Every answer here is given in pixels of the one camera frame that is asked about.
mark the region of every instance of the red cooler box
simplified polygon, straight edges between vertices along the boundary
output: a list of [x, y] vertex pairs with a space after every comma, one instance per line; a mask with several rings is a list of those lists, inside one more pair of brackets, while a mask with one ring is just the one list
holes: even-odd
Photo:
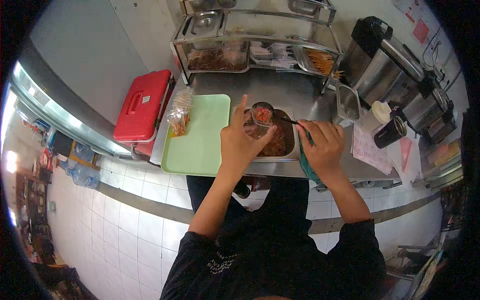
[[120, 111], [113, 137], [136, 151], [152, 155], [156, 131], [175, 86], [169, 70], [152, 72], [133, 80]]

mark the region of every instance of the shoe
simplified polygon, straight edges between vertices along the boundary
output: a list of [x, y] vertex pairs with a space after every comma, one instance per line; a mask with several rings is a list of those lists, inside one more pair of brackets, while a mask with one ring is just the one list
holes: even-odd
[[241, 199], [246, 199], [248, 198], [248, 196], [250, 196], [250, 189], [242, 181], [239, 181], [237, 183], [237, 185], [235, 186], [235, 189], [233, 189], [233, 192], [237, 194], [237, 196]]

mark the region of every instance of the stainless steel counter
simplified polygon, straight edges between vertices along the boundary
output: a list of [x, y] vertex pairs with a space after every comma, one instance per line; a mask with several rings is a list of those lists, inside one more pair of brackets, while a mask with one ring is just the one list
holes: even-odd
[[[243, 74], [233, 73], [198, 73], [192, 87], [197, 95], [226, 94], [230, 96], [233, 107], [240, 103], [241, 97], [248, 94], [249, 104], [266, 101], [273, 106], [291, 107], [296, 119], [330, 121], [334, 104], [334, 91], [328, 90], [320, 95], [320, 82], [313, 76], [297, 73], [277, 73], [272, 70], [250, 69]], [[172, 97], [179, 90], [185, 89], [182, 81], [177, 82]], [[160, 123], [150, 161], [159, 164], [162, 160], [163, 144], [168, 131], [168, 123]], [[341, 164], [350, 180], [398, 179], [392, 170], [384, 175], [376, 168], [353, 158], [350, 154], [352, 126], [344, 129], [345, 150]], [[252, 162], [246, 174], [288, 177], [306, 177], [299, 161], [289, 162]]]

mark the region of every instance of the green cloth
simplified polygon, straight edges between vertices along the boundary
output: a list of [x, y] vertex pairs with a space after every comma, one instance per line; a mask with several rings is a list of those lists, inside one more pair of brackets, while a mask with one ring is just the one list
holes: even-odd
[[[310, 133], [307, 132], [307, 137], [310, 143], [314, 145], [315, 143], [313, 142], [312, 136], [310, 136]], [[299, 139], [300, 143], [300, 165], [305, 174], [307, 174], [308, 179], [313, 180], [316, 184], [322, 184], [322, 181], [320, 178], [318, 178], [317, 174], [313, 171], [312, 167], [310, 166], [310, 163], [307, 160], [307, 157], [305, 156], [305, 153], [303, 152], [303, 145], [301, 144], [301, 140]]]

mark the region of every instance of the finger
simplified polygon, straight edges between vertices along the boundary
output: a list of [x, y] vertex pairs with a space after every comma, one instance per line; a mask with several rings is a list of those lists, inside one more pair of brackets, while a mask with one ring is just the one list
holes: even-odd
[[232, 124], [234, 126], [241, 126], [243, 125], [243, 118], [244, 118], [244, 111], [245, 111], [245, 106], [247, 105], [247, 95], [243, 95], [241, 98], [240, 105], [238, 105], [237, 110], [235, 111], [235, 114], [233, 115], [232, 118]]
[[340, 136], [340, 139], [342, 139], [342, 141], [344, 141], [343, 127], [340, 126], [340, 125], [334, 125], [334, 126], [335, 126], [335, 129], [336, 129], [336, 132], [338, 132], [338, 135]]
[[305, 151], [305, 149], [309, 149], [312, 146], [312, 144], [308, 140], [308, 136], [307, 136], [307, 133], [305, 132], [305, 129], [300, 125], [295, 125], [295, 128], [299, 132], [299, 137], [300, 137], [301, 145], [303, 147], [303, 151]]
[[302, 125], [306, 130], [308, 130], [308, 132], [310, 132], [310, 135], [312, 136], [313, 142], [315, 144], [325, 144], [327, 142], [324, 134], [316, 124], [307, 120], [298, 120], [297, 122]]
[[325, 139], [328, 142], [331, 143], [331, 142], [334, 142], [336, 140], [336, 138], [334, 136], [334, 133], [336, 133], [336, 132], [332, 132], [332, 129], [328, 126], [327, 122], [313, 121], [313, 123], [315, 125], [317, 125], [318, 128], [320, 128], [320, 130], [324, 134]]
[[252, 111], [249, 110], [245, 114], [243, 114], [243, 122], [250, 120], [252, 118]]
[[268, 142], [272, 139], [275, 131], [276, 131], [276, 126], [273, 125], [267, 130], [267, 133], [264, 136], [262, 136], [261, 138], [255, 141], [255, 147], [258, 150], [258, 152], [260, 152], [265, 147], [265, 145], [268, 144]]

